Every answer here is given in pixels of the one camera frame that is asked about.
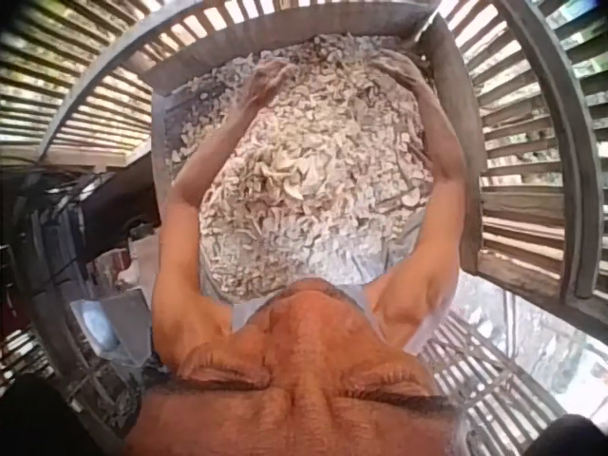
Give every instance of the forearm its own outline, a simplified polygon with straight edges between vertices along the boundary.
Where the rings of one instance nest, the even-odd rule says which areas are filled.
[[[427,140],[427,154],[433,163],[436,181],[465,181],[465,158],[445,111],[439,100],[424,84],[414,94]]]
[[[224,124],[199,144],[181,169],[171,188],[169,202],[179,200],[198,208],[213,179],[237,148],[256,115],[254,107],[235,108]]]

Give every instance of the man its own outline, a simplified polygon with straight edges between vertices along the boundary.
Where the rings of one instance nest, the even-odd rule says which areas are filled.
[[[373,65],[415,95],[433,162],[434,187],[413,253],[360,290],[308,279],[263,305],[234,308],[200,295],[202,197],[293,70],[262,64],[225,124],[183,167],[165,206],[153,335],[176,381],[144,397],[128,437],[132,454],[454,452],[457,414],[434,395],[414,354],[457,283],[463,152],[409,58],[382,51]]]

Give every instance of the wooden slat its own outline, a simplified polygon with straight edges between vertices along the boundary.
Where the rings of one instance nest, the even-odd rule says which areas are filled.
[[[74,144],[78,144],[78,145],[87,145],[87,146],[91,146],[91,147],[93,147],[93,146],[94,147],[106,147],[106,148],[111,148],[111,149],[116,149],[116,150],[127,150],[128,151],[133,148],[132,145],[122,145],[120,143],[116,143],[116,142],[113,142],[110,140],[91,138],[91,137],[85,136],[85,135],[76,135],[71,132],[57,133],[57,140],[66,140],[66,141],[70,141],[70,142],[73,142]]]
[[[63,17],[63,16],[53,12],[52,10],[47,8],[44,4],[41,4],[41,2],[29,2],[28,8],[32,8],[33,10],[38,11],[39,13],[43,14],[44,16],[52,19],[53,21],[61,24],[62,26],[66,27],[68,29],[72,29],[78,33],[83,34],[84,36],[98,42],[103,47],[109,46],[109,44],[110,44],[109,40],[107,40],[99,32],[97,32],[89,27],[85,27],[83,24],[79,24],[77,22],[72,21],[71,19],[69,19],[67,17]]]
[[[152,90],[150,89],[149,85],[146,85],[145,83],[143,83],[141,80],[137,80],[137,81],[133,81],[125,76],[123,76],[122,74],[120,74],[118,71],[113,71],[112,73],[109,74],[110,77],[117,79],[118,81],[122,81],[125,84],[128,84],[130,86],[132,86],[133,88],[136,88],[137,90],[139,90],[140,92],[145,93],[146,95],[151,95],[152,94]]]
[[[589,112],[593,119],[604,119],[608,117],[608,103],[594,104],[589,106]]]
[[[33,139],[41,139],[43,137],[42,134],[21,132],[21,131],[11,131],[7,129],[0,129],[0,135],[2,136],[16,136],[19,138],[33,138]]]
[[[454,8],[452,8],[452,11],[450,11],[447,15],[446,15],[446,22],[450,23],[452,21],[452,19],[454,19],[454,16],[456,14],[458,14],[458,11],[460,11],[464,5],[466,5],[466,2],[468,0],[458,0],[458,3],[456,3],[456,5],[454,5]]]
[[[76,71],[73,68],[69,68],[67,66],[57,64],[56,62],[52,62],[49,59],[42,58],[39,55],[32,54],[31,52],[25,52],[24,50],[22,50],[18,47],[14,47],[13,45],[8,44],[8,43],[0,43],[0,50],[8,52],[9,54],[12,54],[15,57],[19,57],[20,59],[23,59],[30,63],[38,64],[43,67],[54,69],[61,73],[65,73],[69,76],[74,76],[74,77],[80,76],[80,72]]]
[[[213,27],[213,24],[211,24],[211,21],[205,14],[204,9],[198,9],[197,11],[195,11],[194,16],[200,22],[200,26],[205,30],[207,35],[210,35],[214,31],[216,31],[215,27]]]
[[[471,8],[468,13],[465,14],[465,17],[463,17],[463,19],[458,23],[458,25],[452,29],[452,34],[455,37],[458,37],[471,24],[471,22],[475,20],[477,15],[487,8],[487,6],[488,3],[486,0],[477,0],[477,3],[473,5],[473,8]]]
[[[40,30],[45,35],[52,36],[53,38],[59,40],[60,43],[67,44],[70,46],[74,46],[84,52],[88,52],[92,55],[99,55],[100,50],[97,47],[91,47],[87,43],[84,43],[82,40],[77,40],[72,36],[66,35],[56,29],[47,27],[41,21],[34,19],[33,17],[28,16],[20,16],[18,19],[19,23],[24,23],[29,27],[33,27],[35,29]]]
[[[125,95],[132,100],[142,103],[143,105],[150,105],[150,98],[144,98],[137,93],[133,93],[133,90],[120,88],[109,83],[99,83],[98,87],[103,87],[105,90],[109,90],[111,92],[120,93],[121,95]]]
[[[23,83],[21,81],[14,81],[14,80],[6,78],[2,75],[0,75],[0,83],[4,84],[5,86],[21,88],[23,90],[28,90],[28,91],[34,92],[34,93],[40,93],[41,95],[45,95],[50,98],[56,98],[57,100],[63,100],[64,96],[66,95],[64,92],[57,92],[55,90],[49,90],[47,88],[40,87],[38,85]]]
[[[275,12],[281,11],[281,1],[273,0],[273,8],[275,9]]]
[[[18,125],[16,123],[0,123],[0,127],[5,130],[14,130],[14,131],[31,131],[44,133],[46,131],[45,128],[34,125]]]
[[[496,87],[488,90],[486,93],[480,95],[477,100],[480,106],[487,106],[492,102],[500,100],[502,97],[515,92],[516,90],[529,86],[537,82],[534,71],[528,69],[521,74],[518,74],[514,78],[509,79],[503,84],[497,85]]]
[[[50,84],[53,84],[54,86],[59,86],[59,87],[63,87],[63,88],[72,87],[72,83],[70,81],[66,81],[66,80],[60,79],[60,78],[55,78],[54,76],[49,76],[46,73],[41,73],[40,71],[35,71],[26,66],[17,65],[17,64],[11,63],[11,62],[6,62],[6,61],[0,61],[0,67],[6,68],[9,71],[14,72],[14,73],[20,73],[25,76],[29,76],[30,78],[33,78],[38,81],[46,81]]]
[[[554,278],[487,253],[480,254],[480,276],[522,296],[604,343],[607,340],[605,323],[590,316],[581,305],[590,299],[564,304],[559,299],[560,287]]]
[[[43,102],[41,100],[32,100],[29,98],[16,97],[14,95],[5,95],[2,94],[0,96],[0,100],[9,103],[17,103],[19,105],[28,105],[28,106],[37,106],[43,107],[47,109],[57,109],[59,107],[56,103]]]
[[[570,47],[566,51],[566,54],[570,58],[572,65],[576,65],[604,52],[608,52],[608,30],[605,30],[584,43]]]
[[[238,5],[238,9],[240,10],[240,13],[243,15],[243,19],[246,21],[249,19],[249,12],[247,12],[247,9],[245,8],[245,4],[243,3],[243,0],[237,0],[237,5]]]
[[[35,46],[49,50],[50,52],[57,54],[58,56],[63,57],[64,59],[74,62],[75,64],[87,66],[90,63],[89,60],[87,60],[87,59],[81,57],[80,55],[77,55],[69,50],[66,50],[64,47],[57,47],[57,46],[53,45],[52,43],[50,43],[48,40],[46,40],[46,41],[42,40],[30,33],[26,33],[24,31],[20,30],[19,28],[14,27],[13,25],[6,25],[6,30],[8,32],[12,33],[13,35],[16,35],[16,36],[26,40],[27,42],[32,43]]]
[[[598,290],[608,293],[608,275],[599,274],[598,275]]]
[[[128,26],[132,26],[137,22],[137,19],[131,16],[127,11],[117,7],[116,5],[108,2],[107,0],[90,0],[91,3],[97,5],[101,9],[107,11],[113,16],[118,17],[121,21],[125,22]]]
[[[546,108],[542,95],[534,95],[523,100],[518,100],[515,103],[508,104],[496,111],[490,112],[482,117],[484,126],[496,125],[500,122],[517,118],[524,114],[530,113],[534,109]]]
[[[175,54],[175,50],[169,45],[167,45],[160,36],[156,40],[151,40],[148,43],[159,47],[162,52],[164,52],[166,57]]]
[[[484,212],[516,212],[520,214],[563,219],[563,195],[557,193],[482,193]]]
[[[13,113],[14,114],[25,114],[26,116],[42,117],[44,119],[51,119],[53,117],[52,114],[49,112],[35,110],[35,109],[25,109],[22,107],[15,107],[15,106],[1,105],[1,104],[0,104],[0,112],[5,113],[5,114],[2,114],[3,119],[7,118],[7,116],[11,116]]]
[[[65,134],[65,135],[70,135],[70,136],[78,137],[78,138],[91,139],[94,142],[95,141],[104,141],[106,143],[125,145],[129,149],[135,147],[137,145],[137,143],[141,141],[141,139],[137,139],[136,141],[131,141],[131,142],[118,140],[118,139],[116,139],[117,135],[113,135],[112,133],[104,133],[103,131],[95,131],[94,134],[90,134],[87,132],[81,133],[81,131],[82,130],[80,128],[74,128],[67,124],[64,125],[64,127],[61,129],[61,133]]]
[[[468,50],[470,50],[477,43],[479,43],[482,38],[484,38],[490,31],[497,27],[502,21],[503,18],[500,15],[497,14],[496,16],[494,16],[487,24],[485,24],[478,31],[476,31],[473,36],[471,36],[460,46],[460,52],[465,55]]]
[[[506,69],[511,68],[514,65],[518,64],[524,58],[525,58],[525,55],[523,55],[523,51],[518,50],[517,52],[513,52],[511,55],[503,58],[497,64],[495,64],[495,65],[491,66],[490,68],[488,68],[487,70],[479,73],[477,76],[474,76],[473,85],[476,87],[482,85],[483,83],[489,81],[493,77],[501,74]]]
[[[484,238],[484,247],[490,251],[518,259],[524,263],[532,264],[545,271],[550,271],[552,273],[559,273],[561,271],[561,260],[537,254],[536,252],[531,252],[515,245]]]
[[[143,14],[147,15],[150,13],[150,8],[142,0],[126,0],[126,2],[133,5],[135,9],[141,11]]]
[[[217,8],[218,8],[219,15],[226,23],[226,26],[227,27],[233,26],[235,24],[235,20],[230,15],[230,12],[228,12],[228,9],[226,8],[226,6],[222,3],[221,5],[218,5]]]
[[[89,95],[89,97],[91,97],[93,99],[97,99],[97,100],[103,100],[105,102],[112,103],[113,105],[121,106],[121,107],[123,107],[125,109],[129,109],[131,111],[143,114],[144,116],[149,116],[150,115],[149,108],[148,109],[144,109],[144,108],[141,108],[141,107],[137,106],[134,103],[124,102],[123,100],[119,100],[118,98],[112,97],[110,95],[107,95],[107,94],[104,94],[104,93],[99,93],[99,91],[97,89],[96,89],[96,91],[94,91],[93,93],[91,93]]]
[[[477,54],[475,54],[467,63],[466,67],[469,71],[474,70],[476,67],[481,65],[490,57],[496,55],[503,48],[505,48],[509,43],[515,40],[515,36],[511,30],[506,28],[503,33],[498,35],[494,40],[492,40],[486,47],[481,49]]]
[[[80,3],[78,3],[79,0],[59,0],[59,1],[61,3],[63,3],[64,5],[66,5],[66,7],[70,8],[71,10],[76,11],[78,14],[83,16],[86,20],[95,24],[100,29],[107,30],[116,36],[120,36],[123,34],[124,30],[122,28],[116,27],[114,24],[112,24],[111,22],[109,22],[105,18],[103,18],[101,15],[99,15],[97,12],[81,5]]]
[[[108,106],[106,106],[104,104],[97,104],[97,103],[92,102],[90,100],[86,100],[86,102],[84,103],[84,106],[91,107],[93,109],[98,109],[98,110],[100,110],[100,111],[102,111],[104,113],[108,113],[108,114],[112,114],[112,115],[117,116],[117,117],[124,118],[124,119],[126,119],[128,121],[131,121],[131,122],[133,122],[135,124],[139,124],[141,126],[149,127],[149,125],[150,125],[150,122],[148,122],[148,121],[144,121],[144,120],[140,119],[139,117],[133,116],[133,115],[128,114],[128,113],[125,113],[124,111],[121,111],[119,109],[114,109],[112,107],[108,107]]]
[[[512,125],[497,128],[492,131],[484,133],[484,139],[486,141],[497,140],[507,136],[519,135],[521,133],[527,133],[529,131],[542,130],[545,128],[551,128],[551,118],[549,116],[542,116],[531,121],[513,123]]]
[[[601,6],[596,5],[594,8],[575,17],[570,22],[566,22],[562,26],[557,27],[554,31],[560,40],[565,40],[575,33],[588,28],[602,17]]]
[[[565,5],[569,0],[544,0],[539,5],[539,10],[545,16],[550,16],[555,11],[559,10],[563,5]]]
[[[99,108],[95,109],[95,106],[91,106],[91,107],[93,107],[93,109],[95,109],[93,111],[84,110],[84,107],[87,107],[87,106],[86,105],[79,106],[78,111],[74,112],[74,114],[72,114],[71,118],[74,120],[84,119],[86,122],[89,122],[91,119],[99,119],[100,121],[105,121],[105,122],[109,122],[109,123],[120,123],[122,128],[125,128],[125,129],[130,128],[132,131],[142,131],[142,132],[149,131],[149,128],[144,124],[130,122],[130,121],[126,121],[124,119],[117,119],[116,117],[108,116],[107,114],[105,114],[105,112],[103,112],[102,109],[99,109]]]
[[[0,121],[17,121],[17,122],[27,122],[30,124],[36,125],[48,125],[48,120],[36,119],[34,117],[28,116],[13,116],[11,114],[2,114],[0,115]]]
[[[534,233],[527,233],[525,231],[513,230],[505,228],[499,225],[490,223],[484,223],[484,232],[490,233],[491,235],[501,236],[503,238],[511,238],[520,240],[522,242],[528,242],[532,244],[543,245],[552,249],[563,250],[564,240],[563,237],[555,235],[541,236]]]
[[[183,42],[183,40],[178,36],[178,34],[176,32],[174,32],[171,28],[168,28],[167,30],[164,31],[167,36],[169,38],[171,38],[173,41],[176,42],[176,44],[178,45],[178,47],[180,47],[180,49],[185,48],[187,45]]]
[[[496,193],[563,193],[563,187],[557,185],[488,185],[482,187],[483,192]]]
[[[109,126],[107,126],[105,129],[99,129],[99,128],[96,129],[96,128],[91,128],[90,126],[78,125],[78,124],[75,124],[74,122],[75,121],[72,121],[72,120],[67,121],[64,128],[70,128],[72,130],[84,131],[84,132],[100,134],[100,135],[118,136],[121,138],[126,138],[129,140],[135,140],[135,141],[142,141],[145,139],[145,136],[146,136],[145,133],[141,133],[140,136],[136,136],[136,135],[124,133],[123,131],[117,131],[116,133],[112,133]]]
[[[510,145],[504,145],[503,147],[496,147],[494,149],[487,150],[487,157],[491,159],[498,159],[500,157],[508,157],[509,155],[520,155],[527,154],[529,152],[539,152],[542,150],[553,149],[558,146],[558,140],[556,138],[547,138],[543,140],[516,142]]]
[[[256,4],[257,17],[264,15],[264,8],[260,0],[254,0],[254,3]],[[311,0],[311,5],[316,5],[316,0]]]
[[[597,128],[593,132],[596,134],[598,142],[608,141],[608,128]]]
[[[579,81],[585,95],[603,92],[608,89],[608,69],[580,78]]]
[[[21,146],[29,146],[29,145],[38,145],[37,141],[5,141],[0,140],[0,146],[3,147],[21,147]]]
[[[514,164],[511,166],[497,166],[488,168],[482,173],[487,178],[490,176],[516,176],[525,174],[560,173],[561,161],[541,161],[538,163]]]
[[[146,130],[145,128],[143,128],[139,125],[136,125],[136,124],[134,125],[132,123],[125,123],[122,120],[117,120],[117,119],[114,119],[111,117],[96,116],[95,114],[85,113],[82,111],[75,112],[72,115],[71,119],[76,122],[97,125],[102,128],[115,128],[117,130],[131,131],[133,133],[141,133],[144,135],[149,134],[148,130]],[[99,121],[95,121],[94,119],[101,119],[101,120],[105,120],[106,122],[99,122]]]
[[[75,138],[77,141],[80,139],[84,141],[91,141],[92,143],[100,142],[100,143],[109,143],[116,144],[120,146],[127,146],[128,148],[134,147],[133,142],[121,141],[120,139],[108,138],[107,135],[100,133],[102,136],[92,135],[90,133],[81,132],[78,129],[69,128],[66,125],[62,128],[59,134],[63,137]]]

